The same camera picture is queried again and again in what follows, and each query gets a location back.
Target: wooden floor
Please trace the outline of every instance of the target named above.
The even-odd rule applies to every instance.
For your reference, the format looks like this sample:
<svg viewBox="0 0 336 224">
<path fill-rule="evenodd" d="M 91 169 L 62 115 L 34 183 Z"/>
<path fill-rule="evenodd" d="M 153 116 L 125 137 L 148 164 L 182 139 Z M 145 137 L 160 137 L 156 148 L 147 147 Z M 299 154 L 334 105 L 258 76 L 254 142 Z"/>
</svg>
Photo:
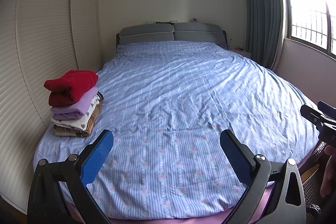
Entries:
<svg viewBox="0 0 336 224">
<path fill-rule="evenodd" d="M 0 223 L 27 224 L 27 216 L 9 205 L 0 196 Z"/>
</svg>

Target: human hand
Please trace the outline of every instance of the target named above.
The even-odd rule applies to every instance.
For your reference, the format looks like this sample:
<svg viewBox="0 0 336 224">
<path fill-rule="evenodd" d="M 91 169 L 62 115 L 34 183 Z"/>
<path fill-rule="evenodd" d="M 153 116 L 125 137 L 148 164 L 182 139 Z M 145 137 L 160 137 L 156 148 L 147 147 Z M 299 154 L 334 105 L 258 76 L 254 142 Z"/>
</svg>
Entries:
<svg viewBox="0 0 336 224">
<path fill-rule="evenodd" d="M 335 174 L 335 167 L 334 167 L 334 151 L 335 148 L 332 146 L 328 145 L 325 149 L 324 152 L 327 155 L 330 155 L 331 157 L 329 158 L 327 165 L 325 167 L 324 171 L 324 176 L 323 176 L 323 181 L 320 189 L 320 195 L 324 198 L 325 196 L 331 194 L 331 191 L 333 190 L 333 182 L 336 179 L 336 174 Z"/>
</svg>

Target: red folded sweater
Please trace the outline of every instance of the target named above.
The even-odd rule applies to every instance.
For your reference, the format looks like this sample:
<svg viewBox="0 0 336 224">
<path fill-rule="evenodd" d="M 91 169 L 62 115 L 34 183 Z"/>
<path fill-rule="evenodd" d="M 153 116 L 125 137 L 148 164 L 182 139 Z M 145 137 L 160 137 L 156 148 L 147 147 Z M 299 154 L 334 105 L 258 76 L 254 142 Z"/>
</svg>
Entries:
<svg viewBox="0 0 336 224">
<path fill-rule="evenodd" d="M 90 70 L 70 70 L 61 78 L 46 80 L 44 87 L 51 91 L 50 106 L 68 106 L 79 101 L 85 92 L 92 89 L 98 75 Z"/>
</svg>

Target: window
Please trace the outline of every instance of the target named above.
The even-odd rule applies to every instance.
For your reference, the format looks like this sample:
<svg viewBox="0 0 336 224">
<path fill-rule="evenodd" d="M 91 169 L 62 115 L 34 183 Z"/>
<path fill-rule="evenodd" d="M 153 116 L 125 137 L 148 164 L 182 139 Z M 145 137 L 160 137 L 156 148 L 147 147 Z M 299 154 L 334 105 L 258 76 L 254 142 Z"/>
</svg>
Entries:
<svg viewBox="0 0 336 224">
<path fill-rule="evenodd" d="M 336 57 L 336 0 L 287 0 L 287 37 Z"/>
</svg>

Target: brown striped cloth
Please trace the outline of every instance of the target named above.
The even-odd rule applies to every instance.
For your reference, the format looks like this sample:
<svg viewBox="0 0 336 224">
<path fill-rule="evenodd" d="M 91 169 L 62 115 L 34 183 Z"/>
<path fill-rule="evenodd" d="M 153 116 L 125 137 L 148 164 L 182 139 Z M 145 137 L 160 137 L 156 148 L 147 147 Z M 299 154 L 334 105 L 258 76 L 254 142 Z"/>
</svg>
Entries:
<svg viewBox="0 0 336 224">
<path fill-rule="evenodd" d="M 91 135 L 92 128 L 95 124 L 96 117 L 99 113 L 99 110 L 101 108 L 102 101 L 99 102 L 98 105 L 96 105 L 94 111 L 92 112 L 92 115 L 87 122 L 87 127 L 85 131 L 80 131 L 72 128 L 66 128 L 66 127 L 59 127 L 54 125 L 55 133 L 58 137 L 88 137 Z"/>
</svg>

